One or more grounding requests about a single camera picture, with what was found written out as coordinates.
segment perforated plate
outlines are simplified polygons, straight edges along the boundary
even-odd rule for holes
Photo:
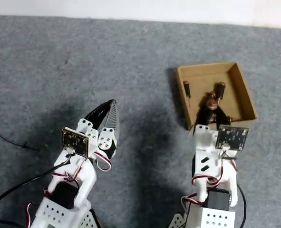
[[[180,213],[176,213],[168,228],[183,228],[183,227],[184,227],[183,216]]]
[[[200,208],[201,228],[234,228],[235,212]]]
[[[79,228],[98,228],[94,216],[91,211],[89,211],[81,221]]]
[[[66,227],[67,221],[71,221],[74,213],[47,198],[43,198],[36,216],[48,221],[54,227]]]

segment circuit board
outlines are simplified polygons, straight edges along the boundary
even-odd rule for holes
[[[75,153],[87,157],[88,155],[88,138],[71,129],[62,129],[63,148],[71,148]]]
[[[242,151],[248,135],[249,128],[220,125],[216,140],[216,149],[224,146],[230,147],[233,151]]]

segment wire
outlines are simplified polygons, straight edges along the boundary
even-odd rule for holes
[[[27,228],[30,228],[30,224],[31,224],[31,218],[30,218],[30,213],[29,213],[29,207],[30,205],[33,204],[35,206],[39,206],[38,204],[35,204],[33,202],[29,202],[26,207],[25,207],[25,210],[26,210],[26,215],[27,215]]]
[[[36,181],[36,180],[38,180],[40,178],[43,178],[43,177],[47,176],[48,174],[52,173],[53,171],[55,171],[56,169],[58,169],[58,168],[60,168],[60,167],[62,167],[64,165],[69,164],[69,160],[70,160],[71,156],[72,155],[69,155],[69,157],[67,158],[67,160],[65,162],[63,162],[63,163],[61,163],[59,165],[56,165],[53,168],[47,170],[46,172],[44,172],[44,173],[42,173],[42,174],[40,174],[38,176],[35,176],[35,177],[33,177],[33,178],[29,179],[29,180],[26,180],[26,181],[24,181],[24,182],[22,182],[22,183],[20,183],[20,184],[18,184],[16,186],[12,187],[11,189],[7,190],[6,192],[4,192],[3,194],[0,195],[0,201],[3,198],[5,198],[7,195],[9,195],[10,193],[14,192],[15,190],[17,190],[17,189],[19,189],[19,188],[21,188],[21,187],[23,187],[23,186],[33,182],[33,181]],[[24,226],[20,225],[19,223],[12,222],[12,221],[7,221],[7,220],[3,220],[3,219],[0,219],[0,223],[1,224],[6,224],[6,225],[10,225],[10,226],[14,226],[14,227],[25,228]]]
[[[30,149],[30,150],[33,150],[33,151],[38,151],[38,152],[40,152],[40,150],[37,149],[37,148],[33,148],[33,147],[27,146],[27,143],[24,143],[24,145],[20,145],[20,144],[14,143],[14,142],[12,142],[12,141],[6,139],[6,138],[3,137],[2,135],[0,135],[0,138],[1,138],[2,140],[6,141],[6,142],[8,142],[8,143],[10,143],[10,144],[12,144],[12,145],[15,145],[15,146],[22,147],[22,148],[25,148],[25,149]]]
[[[189,196],[183,196],[183,197],[180,198],[180,202],[181,202],[181,204],[182,204],[182,206],[183,206],[183,208],[184,208],[184,212],[185,212],[185,213],[187,212],[187,209],[186,209],[186,207],[185,207],[185,205],[184,205],[184,200],[185,200],[185,201],[188,201],[188,202],[190,202],[190,203],[196,204],[196,205],[202,205],[201,202],[192,199],[192,197],[194,197],[194,196],[196,196],[196,195],[197,195],[196,193],[193,193],[193,194],[191,194],[191,195],[189,195]]]
[[[246,202],[246,197],[244,195],[244,192],[243,190],[241,189],[240,185],[238,183],[236,183],[238,189],[240,190],[240,193],[242,195],[242,198],[243,198],[243,202],[244,202],[244,215],[243,215],[243,220],[242,220],[242,223],[241,223],[241,226],[240,228],[243,228],[244,225],[245,225],[245,222],[246,222],[246,216],[247,216],[247,202]]]
[[[187,213],[187,217],[186,217],[185,222],[184,222],[182,225],[180,225],[178,228],[182,228],[183,226],[186,225],[186,223],[187,223],[187,221],[188,221],[189,213],[190,213],[190,207],[191,207],[191,203],[189,203],[188,213]]]
[[[209,180],[207,179],[207,182],[212,185],[212,186],[218,186],[222,177],[223,177],[223,158],[225,157],[225,155],[227,154],[226,153],[227,151],[223,151],[222,155],[221,155],[221,175],[219,178],[216,178],[215,176],[211,176],[211,175],[198,175],[198,176],[195,176],[192,178],[192,181],[191,181],[191,184],[194,185],[194,180],[195,179],[198,179],[198,178],[210,178],[210,179],[213,179],[215,180],[215,182],[211,183],[209,182]]]
[[[78,181],[76,179],[72,178],[71,176],[63,175],[63,174],[59,174],[59,173],[55,173],[55,172],[53,172],[52,175],[53,176],[58,176],[58,177],[63,177],[63,179],[65,181],[67,181],[67,182],[75,182],[77,187],[78,187],[78,189],[80,189],[80,185],[79,185]]]
[[[101,167],[99,166],[98,161],[96,161],[97,167],[98,167],[101,171],[107,172],[107,171],[109,171],[109,170],[112,168],[112,163],[111,163],[111,161],[110,161],[108,158],[106,158],[106,157],[103,156],[101,153],[98,153],[98,152],[96,152],[96,151],[94,152],[94,154],[95,154],[96,156],[98,156],[99,158],[101,158],[106,164],[108,164],[108,168],[103,169],[103,168],[101,168]]]

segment white plastic bracket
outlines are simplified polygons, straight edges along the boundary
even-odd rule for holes
[[[98,146],[102,150],[108,150],[112,146],[113,140],[114,140],[115,144],[117,144],[114,129],[104,127],[102,129],[99,139],[98,139]]]

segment open cardboard box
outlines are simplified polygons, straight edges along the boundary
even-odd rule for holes
[[[226,84],[220,107],[227,116],[233,118],[233,126],[247,127],[258,118],[241,68],[235,62],[180,66],[177,80],[188,130],[194,126],[200,104],[206,93],[213,91],[214,85],[219,82]],[[183,81],[190,84],[191,98],[186,96]],[[215,123],[209,126],[216,129]]]

